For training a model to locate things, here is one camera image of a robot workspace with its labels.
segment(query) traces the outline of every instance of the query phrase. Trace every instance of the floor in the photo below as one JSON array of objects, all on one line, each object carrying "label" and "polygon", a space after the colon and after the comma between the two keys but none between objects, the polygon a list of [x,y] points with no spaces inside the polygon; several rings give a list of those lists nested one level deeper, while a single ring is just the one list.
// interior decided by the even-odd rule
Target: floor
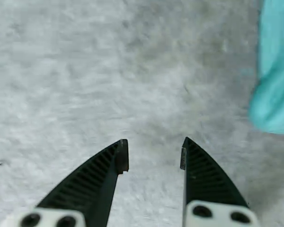
[{"label": "floor", "polygon": [[284,227],[284,136],[247,119],[256,0],[0,0],[0,222],[129,140],[108,227],[180,227],[186,136]]}]

